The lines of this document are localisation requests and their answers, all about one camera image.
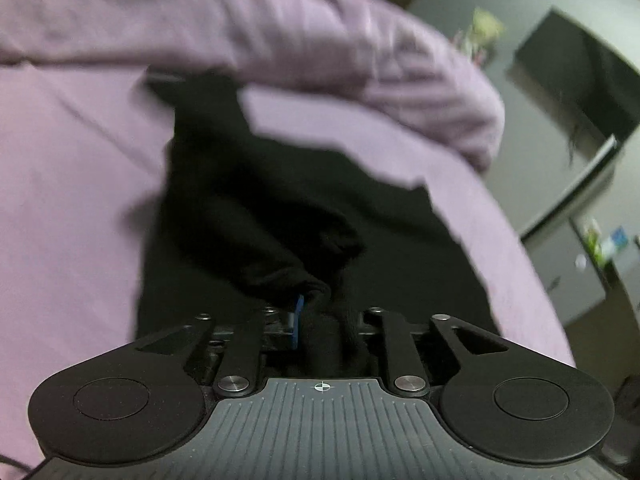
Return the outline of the black wall television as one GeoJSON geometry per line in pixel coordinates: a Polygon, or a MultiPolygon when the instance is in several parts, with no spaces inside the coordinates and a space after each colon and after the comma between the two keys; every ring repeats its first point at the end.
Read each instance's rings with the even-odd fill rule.
{"type": "Polygon", "coordinates": [[[524,72],[608,138],[626,141],[639,125],[639,71],[607,44],[550,10],[515,52],[524,72]]]}

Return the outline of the purple crumpled duvet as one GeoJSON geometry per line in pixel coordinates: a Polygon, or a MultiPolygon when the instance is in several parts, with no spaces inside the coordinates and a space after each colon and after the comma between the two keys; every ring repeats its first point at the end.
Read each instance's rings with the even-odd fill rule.
{"type": "Polygon", "coordinates": [[[437,30],[384,0],[1,0],[3,63],[223,70],[324,90],[494,161],[504,106],[437,30]]]}

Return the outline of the purple fuzzy bed blanket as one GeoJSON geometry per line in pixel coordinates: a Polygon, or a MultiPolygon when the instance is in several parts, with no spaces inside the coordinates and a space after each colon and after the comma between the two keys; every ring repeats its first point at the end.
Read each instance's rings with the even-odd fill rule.
{"type": "MultiPolygon", "coordinates": [[[[137,68],[1,72],[1,452],[41,460],[34,389],[130,335],[147,216],[160,190],[169,110],[137,68]]],[[[385,115],[330,96],[246,89],[256,130],[340,148],[375,177],[425,185],[488,292],[503,336],[572,364],[570,345],[510,222],[457,153],[385,115]]]]}

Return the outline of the black garment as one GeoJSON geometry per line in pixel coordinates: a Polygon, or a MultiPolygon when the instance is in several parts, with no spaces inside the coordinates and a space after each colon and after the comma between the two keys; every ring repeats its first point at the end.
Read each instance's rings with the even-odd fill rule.
{"type": "Polygon", "coordinates": [[[436,313],[494,332],[487,292],[430,194],[373,179],[345,155],[256,136],[238,85],[149,74],[175,113],[146,245],[138,336],[199,313],[231,326],[265,306],[299,314],[288,348],[306,377],[363,374],[362,311],[436,313]]]}

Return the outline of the dried flower bouquet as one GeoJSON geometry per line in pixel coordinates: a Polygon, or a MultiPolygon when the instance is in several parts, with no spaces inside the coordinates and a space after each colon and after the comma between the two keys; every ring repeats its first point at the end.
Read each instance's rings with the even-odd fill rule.
{"type": "Polygon", "coordinates": [[[452,44],[473,64],[483,66],[505,30],[506,25],[494,14],[482,8],[475,8],[471,24],[454,35],[452,44]]]}

